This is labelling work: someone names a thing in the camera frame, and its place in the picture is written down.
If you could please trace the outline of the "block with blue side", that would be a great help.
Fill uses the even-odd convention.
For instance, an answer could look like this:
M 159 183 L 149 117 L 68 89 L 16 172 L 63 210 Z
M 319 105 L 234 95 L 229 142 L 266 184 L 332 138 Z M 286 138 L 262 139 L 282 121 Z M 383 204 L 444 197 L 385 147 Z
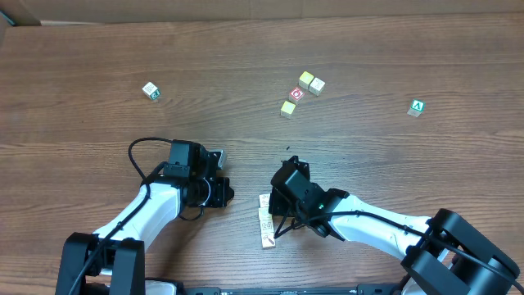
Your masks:
M 260 231 L 262 234 L 274 234 L 272 220 L 260 220 Z

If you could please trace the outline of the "white block with brush picture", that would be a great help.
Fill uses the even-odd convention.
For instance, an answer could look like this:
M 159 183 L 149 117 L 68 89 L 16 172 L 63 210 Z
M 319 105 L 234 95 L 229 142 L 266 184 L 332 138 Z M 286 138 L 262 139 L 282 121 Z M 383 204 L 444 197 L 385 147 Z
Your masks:
M 274 236 L 270 233 L 261 234 L 261 243 L 263 249 L 276 247 Z

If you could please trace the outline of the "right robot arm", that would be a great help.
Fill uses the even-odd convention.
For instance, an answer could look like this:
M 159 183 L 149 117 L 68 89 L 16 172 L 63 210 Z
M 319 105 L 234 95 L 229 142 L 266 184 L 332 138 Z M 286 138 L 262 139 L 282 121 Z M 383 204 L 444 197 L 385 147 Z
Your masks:
M 372 206 L 345 190 L 323 190 L 297 156 L 271 179 L 271 214 L 290 220 L 275 238 L 303 227 L 318 236 L 367 244 L 400 260 L 406 272 L 398 294 L 506 294 L 522 291 L 520 269 L 461 215 L 407 216 Z

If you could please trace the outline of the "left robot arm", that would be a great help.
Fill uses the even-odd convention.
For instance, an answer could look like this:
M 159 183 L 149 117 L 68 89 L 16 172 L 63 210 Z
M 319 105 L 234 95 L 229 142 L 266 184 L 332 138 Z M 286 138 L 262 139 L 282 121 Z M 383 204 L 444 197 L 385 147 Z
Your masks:
M 170 173 L 160 163 L 144 177 L 138 195 L 91 234 L 74 232 L 62 248 L 58 294 L 187 293 L 182 283 L 145 275 L 145 254 L 162 229 L 186 208 L 227 206 L 234 191 L 214 168 L 203 175 Z

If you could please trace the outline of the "white patterned block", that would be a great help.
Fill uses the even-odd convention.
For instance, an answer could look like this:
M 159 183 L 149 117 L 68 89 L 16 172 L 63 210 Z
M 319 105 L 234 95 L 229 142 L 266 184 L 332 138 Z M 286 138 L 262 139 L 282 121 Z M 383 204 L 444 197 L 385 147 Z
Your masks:
M 260 207 L 269 208 L 270 204 L 270 194 L 260 194 L 259 195 Z

